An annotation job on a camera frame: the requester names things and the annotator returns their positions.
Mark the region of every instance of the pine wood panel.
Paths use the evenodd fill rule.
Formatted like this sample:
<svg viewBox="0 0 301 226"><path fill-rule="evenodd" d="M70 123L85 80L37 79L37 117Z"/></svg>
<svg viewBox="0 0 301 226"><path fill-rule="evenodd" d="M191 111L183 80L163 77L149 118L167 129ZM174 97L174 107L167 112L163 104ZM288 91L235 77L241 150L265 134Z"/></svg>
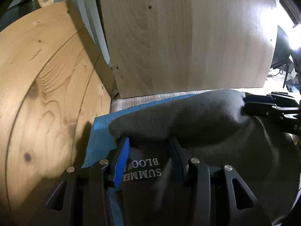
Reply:
<svg viewBox="0 0 301 226"><path fill-rule="evenodd" d="M0 33L0 201L6 209L7 147L19 107L43 66L83 27L75 8L61 2L22 17Z"/></svg>
<svg viewBox="0 0 301 226"><path fill-rule="evenodd" d="M0 203L17 225L27 225L56 179L78 153L85 155L94 118L109 113L107 89L113 83L100 49L69 2L37 11L33 18L43 26L36 28L36 21L26 18L21 41L17 34L13 40L0 33L0 39L16 45L1 51L0 74L6 78L0 79Z"/></svg>
<svg viewBox="0 0 301 226"><path fill-rule="evenodd" d="M275 0L100 0L122 98L262 87Z"/></svg>

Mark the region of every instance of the wood knot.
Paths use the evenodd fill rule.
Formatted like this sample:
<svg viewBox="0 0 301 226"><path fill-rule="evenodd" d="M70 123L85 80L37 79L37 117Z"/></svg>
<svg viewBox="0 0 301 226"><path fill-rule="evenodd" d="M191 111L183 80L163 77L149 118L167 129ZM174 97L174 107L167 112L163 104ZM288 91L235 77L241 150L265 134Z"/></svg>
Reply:
<svg viewBox="0 0 301 226"><path fill-rule="evenodd" d="M37 81L34 81L32 83L32 85L30 86L30 88L28 90L27 95L31 99L36 99L39 96L39 85L38 85Z"/></svg>
<svg viewBox="0 0 301 226"><path fill-rule="evenodd" d="M24 160L26 161L26 162L31 162L31 155L29 154L29 153L25 153L24 154Z"/></svg>

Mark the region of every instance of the blue cutting mat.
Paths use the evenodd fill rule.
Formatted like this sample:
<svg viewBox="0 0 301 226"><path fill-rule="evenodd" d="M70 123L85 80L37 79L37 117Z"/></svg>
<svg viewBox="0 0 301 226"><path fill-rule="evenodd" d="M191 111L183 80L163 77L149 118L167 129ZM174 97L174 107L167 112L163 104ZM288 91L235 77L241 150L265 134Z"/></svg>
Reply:
<svg viewBox="0 0 301 226"><path fill-rule="evenodd" d="M125 110L121 110L115 113L96 117L91 128L91 133L86 149L85 162L82 168L90 167L100 159L106 158L110 150L116 149L114 138L111 136L108 126L109 124L119 116L144 109L149 106L157 105L160 103L168 102L175 99L187 98L193 96L193 94L178 96L174 98L167 98L160 101L155 101L147 104L142 104L134 107L130 107Z"/></svg>

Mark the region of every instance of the dark gray fabric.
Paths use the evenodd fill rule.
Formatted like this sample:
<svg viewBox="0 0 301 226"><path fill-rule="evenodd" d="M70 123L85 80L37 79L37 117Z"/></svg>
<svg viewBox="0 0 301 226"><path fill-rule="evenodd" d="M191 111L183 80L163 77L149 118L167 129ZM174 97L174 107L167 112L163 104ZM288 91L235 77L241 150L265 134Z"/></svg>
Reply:
<svg viewBox="0 0 301 226"><path fill-rule="evenodd" d="M235 90L205 92L121 116L109 125L109 130L117 144L122 136L130 138L130 162L153 158L160 149L165 153L166 140L173 136L178 138L183 148L208 165L232 165L273 221L288 214L293 205L299 185L299 157L288 134L279 132L279 128L268 119L250 117L243 112L244 97L245 93ZM137 151L141 152L138 158L135 157ZM167 159L160 167L162 170L168 167ZM164 177L166 175L157 179L163 183ZM138 181L122 182L124 207L132 203L129 201L134 196L135 205L139 204L139 200L144 201L144 208L128 207L125 218L154 209L153 203L145 202L150 198L140 195L147 194L146 188L152 194L155 181L144 181L148 185L143 193L130 189L137 186ZM176 201L174 197L181 196L179 191L178 187L165 190L164 200Z"/></svg>

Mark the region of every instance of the metal screw head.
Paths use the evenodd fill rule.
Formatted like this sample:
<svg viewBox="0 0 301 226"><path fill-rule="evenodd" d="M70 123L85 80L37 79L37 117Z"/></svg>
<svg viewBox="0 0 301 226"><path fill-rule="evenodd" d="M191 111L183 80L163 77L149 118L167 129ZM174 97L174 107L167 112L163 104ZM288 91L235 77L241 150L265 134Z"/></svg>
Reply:
<svg viewBox="0 0 301 226"><path fill-rule="evenodd" d="M100 165L106 165L106 164L108 164L109 163L109 161L107 160L107 159L101 159L100 161L99 161L99 164Z"/></svg>
<svg viewBox="0 0 301 226"><path fill-rule="evenodd" d="M228 171L228 172L230 172L230 171L233 170L233 167L231 167L230 165L225 165L224 168L225 168L225 170Z"/></svg>
<svg viewBox="0 0 301 226"><path fill-rule="evenodd" d="M68 167L66 171L70 173L70 172L74 172L74 170L75 170L74 167Z"/></svg>
<svg viewBox="0 0 301 226"><path fill-rule="evenodd" d="M190 161L191 161L192 164L199 164L200 163L200 160L198 158L191 158Z"/></svg>

